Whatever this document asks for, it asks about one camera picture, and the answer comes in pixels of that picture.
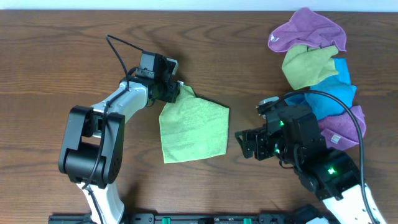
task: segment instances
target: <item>pile of cloths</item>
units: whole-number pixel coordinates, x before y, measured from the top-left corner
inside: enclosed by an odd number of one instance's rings
[[[356,86],[345,58],[332,58],[346,51],[344,30],[328,18],[303,8],[290,21],[276,28],[268,40],[275,52],[287,52],[282,71],[294,90],[310,87],[339,98],[358,120],[364,136],[366,125],[361,106],[353,106]],[[328,147],[345,150],[358,144],[354,123],[344,108],[325,96],[295,95],[286,99],[288,105],[308,105],[317,117],[321,134]]]

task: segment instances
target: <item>white wall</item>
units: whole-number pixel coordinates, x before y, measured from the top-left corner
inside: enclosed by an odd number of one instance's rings
[[[398,12],[398,0],[0,0],[0,9]]]

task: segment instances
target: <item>wooden tabletop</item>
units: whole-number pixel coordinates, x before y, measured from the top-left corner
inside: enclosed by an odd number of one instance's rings
[[[389,223],[398,223],[398,14],[321,12],[347,33],[354,102],[363,107],[367,183]],[[226,155],[164,164],[164,103],[126,124],[117,179],[127,211],[258,213],[308,203],[325,211],[276,159],[245,159],[236,131],[264,120],[255,105],[292,91],[284,54],[267,38],[292,12],[0,11],[0,223],[45,223],[53,213],[87,213],[81,190],[58,171],[70,109],[112,93],[124,73],[104,39],[113,34],[177,59],[198,96],[230,108]],[[115,44],[128,67],[140,53]],[[357,162],[358,148],[347,150]]]

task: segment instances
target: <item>green light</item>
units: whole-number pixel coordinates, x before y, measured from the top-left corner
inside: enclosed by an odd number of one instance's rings
[[[335,174],[336,171],[334,170],[333,167],[331,167],[330,169],[328,169],[329,174]]]

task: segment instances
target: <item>white label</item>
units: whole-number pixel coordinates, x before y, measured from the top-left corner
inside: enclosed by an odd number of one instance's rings
[[[333,137],[331,137],[331,141],[333,143],[338,143],[338,141],[341,139],[341,136],[338,136],[337,134],[334,134]]]
[[[275,38],[273,34],[271,34],[271,41],[276,42],[279,40],[279,37]]]

